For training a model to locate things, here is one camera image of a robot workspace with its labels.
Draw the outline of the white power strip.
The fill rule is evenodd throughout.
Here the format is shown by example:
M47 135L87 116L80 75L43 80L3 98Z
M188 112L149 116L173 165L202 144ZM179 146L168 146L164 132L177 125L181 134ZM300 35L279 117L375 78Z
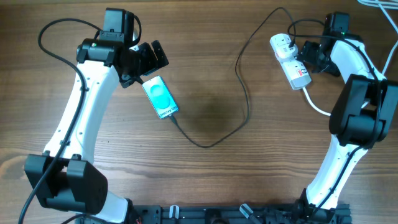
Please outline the white power strip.
M276 47L285 44L289 44L290 47L294 45L287 34L276 34L270 39L270 45L274 51L274 55ZM285 76L287 77L292 89L299 90L305 88L311 82L311 78L304 64L296 60L295 57L289 61L278 62L280 63L280 66L282 67L282 70L285 73Z

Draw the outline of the turquoise screen Galaxy smartphone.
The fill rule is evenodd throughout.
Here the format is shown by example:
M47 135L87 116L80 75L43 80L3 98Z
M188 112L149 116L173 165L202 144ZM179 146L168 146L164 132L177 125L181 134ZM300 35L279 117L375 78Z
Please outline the turquoise screen Galaxy smartphone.
M178 111L178 106L161 76L144 82L142 88L160 119Z

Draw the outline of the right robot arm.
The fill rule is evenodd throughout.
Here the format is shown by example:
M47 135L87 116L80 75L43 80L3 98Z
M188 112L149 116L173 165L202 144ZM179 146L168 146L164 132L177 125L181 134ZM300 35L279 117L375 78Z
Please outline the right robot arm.
M349 31L349 15L333 12L322 24L320 42L308 35L296 59L312 65L315 73L342 76L345 86L329 118L329 150L305 191L310 218L336 208L357 162L388 134L397 106L397 82L374 68L362 38Z

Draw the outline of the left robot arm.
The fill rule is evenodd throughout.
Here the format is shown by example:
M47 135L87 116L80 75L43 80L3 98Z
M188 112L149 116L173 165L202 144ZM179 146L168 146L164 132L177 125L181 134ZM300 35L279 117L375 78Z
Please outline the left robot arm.
M142 222L132 201L110 192L107 178L93 164L98 131L116 87L142 83L168 64L160 42L141 42L141 33L135 14L107 8L103 27L78 46L71 64L75 83L57 130L40 155L25 161L32 186L27 205L37 199L41 207L89 222Z

